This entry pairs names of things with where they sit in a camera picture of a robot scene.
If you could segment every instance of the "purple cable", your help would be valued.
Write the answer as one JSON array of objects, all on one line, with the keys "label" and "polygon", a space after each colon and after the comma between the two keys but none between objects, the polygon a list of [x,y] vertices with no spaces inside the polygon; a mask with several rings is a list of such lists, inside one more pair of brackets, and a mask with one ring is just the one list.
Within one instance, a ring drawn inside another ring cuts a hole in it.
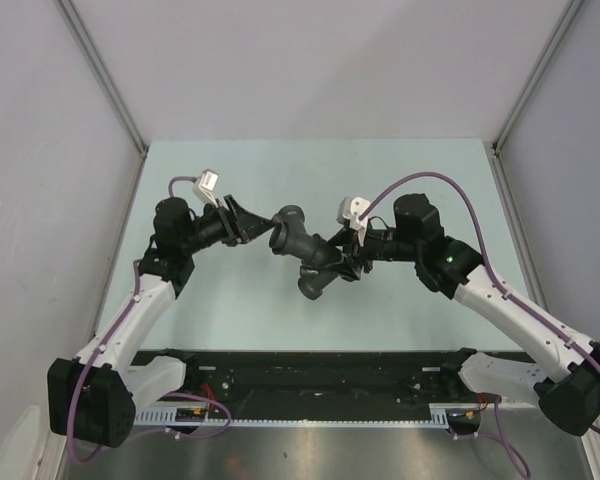
[{"label": "purple cable", "polygon": [[[496,416],[496,425],[498,426],[498,432],[500,433],[500,438],[502,439],[502,445],[504,446],[504,449],[507,451],[509,460],[511,460],[511,464],[514,466],[516,471],[520,474],[520,476],[522,478],[524,478],[525,480],[528,480],[531,478],[531,470],[529,470],[529,465],[527,465],[527,462],[525,462],[524,458],[522,458],[522,455],[520,455],[520,453],[515,451],[515,448],[513,448],[513,445],[511,445],[511,443],[509,443],[507,434],[504,432],[504,429],[502,428],[502,418],[500,417],[500,402],[501,401],[502,401],[502,397],[500,395],[497,395],[495,404],[493,405],[493,411]],[[515,457],[518,457],[520,459],[520,461],[522,463],[522,467],[524,467],[524,470],[525,470],[524,472],[522,471],[522,468],[520,467],[518,462],[516,462]]]},{"label": "purple cable", "polygon": [[493,407],[495,416],[496,416],[496,425],[498,426],[498,432],[500,433],[500,436],[493,435],[491,433],[476,433],[476,434],[468,434],[468,435],[458,435],[457,433],[455,433],[453,431],[453,429],[451,427],[449,427],[449,432],[451,434],[453,434],[454,440],[474,440],[476,438],[487,438],[489,440],[493,440],[495,442],[500,443],[505,448],[507,455],[509,456],[509,460],[511,461],[511,464],[516,469],[518,474],[524,480],[530,480],[531,479],[531,469],[529,468],[529,464],[524,459],[522,454],[516,449],[516,447],[514,447],[513,445],[511,445],[511,443],[509,443],[509,439],[507,438],[507,435],[504,433],[504,430],[502,429],[502,422],[500,419],[500,411],[498,409],[498,406],[500,405],[501,401],[502,401],[502,398],[500,397],[500,395],[496,396],[496,401],[495,401],[494,407]]},{"label": "purple cable", "polygon": [[194,182],[194,183],[195,183],[195,181],[196,181],[196,180],[197,180],[197,178],[196,178],[196,177],[173,177],[173,178],[172,178],[172,179],[169,181],[169,187],[168,187],[168,188],[169,188],[169,196],[170,196],[170,197],[173,197],[173,196],[175,196],[175,195],[173,194],[173,185],[174,185],[176,182]]},{"label": "purple cable", "polygon": [[[478,221],[478,216],[476,215],[476,211],[473,208],[473,204],[471,203],[471,200],[469,200],[469,197],[467,196],[465,191],[462,189],[462,187],[460,187],[460,185],[458,185],[458,183],[456,183],[456,181],[453,180],[452,178],[449,178],[446,175],[443,175],[438,172],[418,172],[418,173],[414,173],[412,175],[407,175],[406,177],[401,178],[400,180],[395,182],[393,185],[390,185],[389,187],[387,187],[380,195],[378,195],[378,197],[373,202],[371,202],[369,207],[367,207],[367,209],[364,212],[362,212],[362,215],[360,215],[360,220],[363,220],[364,218],[366,218],[371,213],[371,211],[376,206],[378,206],[378,204],[382,200],[384,200],[385,197],[387,197],[387,195],[389,195],[396,188],[398,188],[401,185],[404,185],[405,183],[407,183],[411,180],[415,180],[416,178],[422,178],[422,177],[433,177],[433,178],[440,179],[440,180],[448,183],[449,185],[451,185],[460,194],[460,196],[462,197],[462,200],[464,200],[464,203],[467,206],[467,209],[469,210],[469,215],[471,216],[471,221],[472,221],[473,227],[475,228],[475,231],[476,231],[476,237],[478,238],[478,245],[480,246],[480,252],[482,253],[482,258],[484,259],[484,266],[485,266],[485,269],[487,270],[489,279],[495,285],[495,287],[498,289],[498,291],[500,291],[500,293],[502,293],[503,295],[506,294],[507,289],[504,285],[502,285],[502,283],[496,276],[495,271],[493,270],[493,266],[491,265],[491,260],[489,259],[489,256],[487,255],[487,247],[484,242],[484,236],[482,235],[482,229],[480,228],[480,222]],[[572,341],[571,337],[569,337],[569,335],[567,335],[561,329],[559,329],[558,327],[553,325],[549,320],[547,320],[544,317],[544,315],[537,312],[535,309],[531,308],[531,306],[529,306],[522,299],[518,298],[516,295],[511,294],[511,295],[509,295],[508,298],[514,304],[516,304],[518,307],[520,307],[522,310],[524,310],[526,313],[531,315],[534,319],[536,319],[542,325],[544,325],[546,328],[548,328],[553,334],[555,334],[558,338],[563,340],[565,343],[571,342],[571,348],[573,348],[582,358],[584,358],[587,362],[589,362],[589,364],[594,368],[594,370],[598,373],[598,375],[600,375],[600,364],[591,355],[589,355],[589,353],[587,353],[585,351],[585,349],[582,348],[582,346],[580,346],[575,341]],[[593,431],[600,434],[600,429],[597,427],[595,429],[593,429]]]},{"label": "purple cable", "polygon": [[[129,303],[124,307],[124,310],[120,313],[113,326],[107,331],[107,333],[102,337],[99,346],[107,345],[113,334],[120,327],[122,322],[124,322],[127,315],[133,308],[135,304],[134,297],[138,295],[140,292],[140,274],[138,273],[138,264],[140,262],[138,260],[133,262],[133,276],[134,276],[134,286],[133,286],[133,295],[129,299]],[[69,416],[67,418],[67,447],[69,450],[69,457],[71,461],[77,464],[85,464],[92,460],[98,455],[98,453],[102,450],[102,445],[98,445],[95,450],[93,450],[89,456],[85,459],[78,458],[78,454],[76,452],[76,443],[75,438],[73,436],[75,421],[76,421],[76,411],[78,409],[78,400],[80,398],[80,392],[82,392],[82,387],[84,387],[84,383],[87,379],[87,375],[89,374],[89,370],[96,361],[96,358],[100,354],[99,348],[94,349],[93,353],[87,360],[87,363],[82,368],[82,372],[80,372],[80,376],[78,376],[78,381],[76,382],[76,386],[73,390],[73,395],[71,396],[71,403],[69,404]]]},{"label": "purple cable", "polygon": [[[129,315],[129,312],[131,311],[131,309],[133,308],[133,306],[136,303],[134,297],[140,293],[140,274],[138,272],[139,263],[140,262],[138,260],[133,262],[133,274],[134,274],[133,295],[131,296],[129,303],[127,303],[124,310],[122,310],[122,312],[120,313],[120,315],[118,316],[116,321],[113,323],[113,326],[109,330],[107,330],[105,335],[102,337],[102,340],[100,341],[98,347],[107,345],[107,343],[109,342],[111,337],[115,334],[116,330],[118,330],[118,328],[120,328],[120,325],[122,325],[122,323],[127,318],[127,316]],[[79,458],[78,453],[76,451],[76,441],[75,441],[75,437],[74,437],[76,411],[78,409],[78,400],[80,398],[80,392],[82,391],[82,388],[84,387],[85,381],[89,374],[89,370],[91,370],[91,367],[93,367],[93,364],[95,363],[96,358],[98,357],[98,355],[100,353],[101,352],[100,352],[99,348],[94,349],[93,353],[87,360],[87,363],[82,368],[82,372],[80,372],[80,375],[78,376],[78,381],[76,382],[76,386],[73,390],[73,395],[71,396],[71,403],[69,404],[69,415],[67,418],[67,448],[69,450],[69,457],[71,458],[71,461],[73,463],[76,463],[79,465],[84,465],[84,464],[90,462],[91,460],[93,460],[100,453],[102,453],[106,450],[109,450],[108,448],[103,448],[102,445],[98,445],[91,453],[89,453],[89,455],[86,458],[84,458],[84,459]],[[198,438],[198,439],[212,438],[212,437],[215,437],[215,436],[223,433],[231,425],[231,420],[232,420],[231,412],[229,411],[229,409],[227,407],[222,405],[220,402],[217,402],[215,400],[211,400],[208,398],[198,397],[197,395],[189,395],[187,393],[178,393],[178,392],[172,392],[165,396],[186,398],[189,400],[211,403],[215,407],[222,410],[227,417],[227,422],[216,431],[213,431],[211,433],[207,433],[204,435],[191,435],[191,434],[180,433],[180,436],[183,436],[185,438]],[[164,429],[154,428],[151,430],[146,430],[144,432],[140,432],[137,435],[134,435],[133,437],[129,438],[127,440],[127,442],[136,440],[140,437],[144,437],[146,435],[157,433],[157,432],[164,432]]]},{"label": "purple cable", "polygon": [[[505,445],[505,442],[502,440],[502,438],[500,438],[497,435],[494,435],[492,433],[478,433],[478,435],[457,435],[458,440],[475,440],[476,438],[486,438],[488,440],[493,440],[494,442],[498,442],[501,445]],[[522,457],[522,455],[520,454],[520,452],[516,449],[516,447],[514,447],[513,445],[509,445],[509,448],[511,449],[511,452],[513,452],[513,455],[515,455],[517,457],[517,460],[520,462],[520,464],[522,465],[522,468],[519,468],[520,466],[518,465],[517,461],[513,461],[513,466],[516,468],[516,470],[518,471],[518,473],[520,474],[520,476],[522,478],[524,478],[525,480],[529,480],[531,478],[531,470],[529,469],[529,464],[527,463],[527,461]]]}]

